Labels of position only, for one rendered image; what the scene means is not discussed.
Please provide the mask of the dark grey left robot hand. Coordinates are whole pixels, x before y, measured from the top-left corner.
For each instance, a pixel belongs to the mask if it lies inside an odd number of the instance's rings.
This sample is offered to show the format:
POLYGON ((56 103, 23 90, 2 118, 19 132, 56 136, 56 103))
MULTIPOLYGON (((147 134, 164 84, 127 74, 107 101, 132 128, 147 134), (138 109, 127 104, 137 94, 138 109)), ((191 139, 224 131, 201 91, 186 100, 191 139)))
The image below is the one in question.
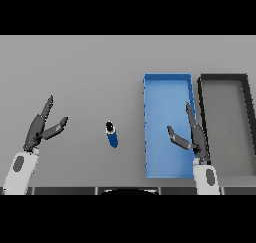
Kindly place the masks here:
POLYGON ((68 118, 64 117, 56 125, 46 129, 45 123, 53 107, 53 96, 50 96, 44 105, 40 114, 37 114, 33 119, 23 146, 25 152, 32 152, 33 149, 41 143, 41 140, 49 140, 60 134, 67 125, 68 118))

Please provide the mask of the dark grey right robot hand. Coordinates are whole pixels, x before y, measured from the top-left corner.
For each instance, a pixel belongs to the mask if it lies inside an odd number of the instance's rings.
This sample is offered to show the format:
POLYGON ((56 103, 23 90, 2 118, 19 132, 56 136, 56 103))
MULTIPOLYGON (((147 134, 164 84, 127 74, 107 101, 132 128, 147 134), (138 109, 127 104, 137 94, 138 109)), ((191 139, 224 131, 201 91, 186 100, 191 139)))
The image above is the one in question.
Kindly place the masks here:
POLYGON ((177 135, 174 132, 174 129, 168 125, 167 131, 170 137, 170 141, 185 150, 192 149, 194 154, 200 159, 201 162, 206 162, 209 164, 210 157, 207 149, 206 136, 202 127, 196 122, 189 103, 186 103, 186 113, 188 115, 188 121, 191 130, 191 140, 187 140, 177 135))

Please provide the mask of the dark grey bin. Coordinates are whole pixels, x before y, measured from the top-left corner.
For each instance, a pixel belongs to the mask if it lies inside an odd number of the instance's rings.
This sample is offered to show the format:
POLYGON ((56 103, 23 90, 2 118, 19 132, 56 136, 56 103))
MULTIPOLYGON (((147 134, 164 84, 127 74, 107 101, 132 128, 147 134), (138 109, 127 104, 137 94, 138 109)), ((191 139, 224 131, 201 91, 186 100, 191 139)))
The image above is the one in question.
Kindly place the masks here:
POLYGON ((256 176, 256 116, 247 74, 201 74, 203 129, 219 176, 256 176))

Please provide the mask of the blue pipe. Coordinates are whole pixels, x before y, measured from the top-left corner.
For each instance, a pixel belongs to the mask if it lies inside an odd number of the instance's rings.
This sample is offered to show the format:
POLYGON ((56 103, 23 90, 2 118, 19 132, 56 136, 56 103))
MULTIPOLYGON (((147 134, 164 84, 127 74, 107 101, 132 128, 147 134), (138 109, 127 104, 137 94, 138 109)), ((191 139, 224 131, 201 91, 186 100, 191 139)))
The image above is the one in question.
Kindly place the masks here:
POLYGON ((118 137, 116 133, 116 128, 111 121, 106 122, 106 135, 110 146, 116 148, 118 146, 118 137))

